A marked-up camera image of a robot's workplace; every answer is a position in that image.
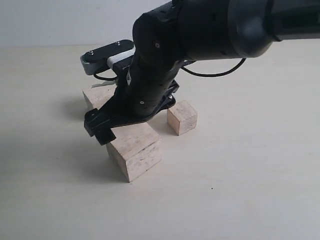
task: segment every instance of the black robotic arm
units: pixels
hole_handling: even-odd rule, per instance
[[[179,88],[175,77],[186,64],[243,63],[273,42],[317,38],[320,0],[172,0],[136,20],[133,42],[115,42],[81,57],[87,75],[108,69],[117,74],[100,77],[117,88],[101,109],[85,115],[85,129],[105,145],[116,138],[112,128],[147,122],[172,107]]]

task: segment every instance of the table surface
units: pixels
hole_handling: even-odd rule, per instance
[[[176,136],[156,116],[163,160],[132,184],[83,128],[94,46],[2,48],[0,239],[320,239],[319,44],[180,72],[198,126]]]

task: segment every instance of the white table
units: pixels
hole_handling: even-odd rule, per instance
[[[79,57],[94,47],[2,48],[0,239],[320,239],[319,47],[277,43],[222,78],[179,73],[198,127],[178,137],[154,118],[163,160],[133,184],[83,128],[96,81]]]

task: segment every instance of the white wall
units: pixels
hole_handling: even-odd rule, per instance
[[[0,47],[106,44],[169,0],[1,0]]]

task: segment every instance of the robotic arm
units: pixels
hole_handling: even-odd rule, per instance
[[[133,42],[81,57],[87,75],[117,84],[101,109],[85,115],[85,129],[105,145],[116,138],[112,128],[147,122],[171,108],[175,77],[195,61],[242,59],[231,73],[273,42],[318,38],[320,0],[172,0],[136,20]],[[108,69],[117,77],[97,75]]]

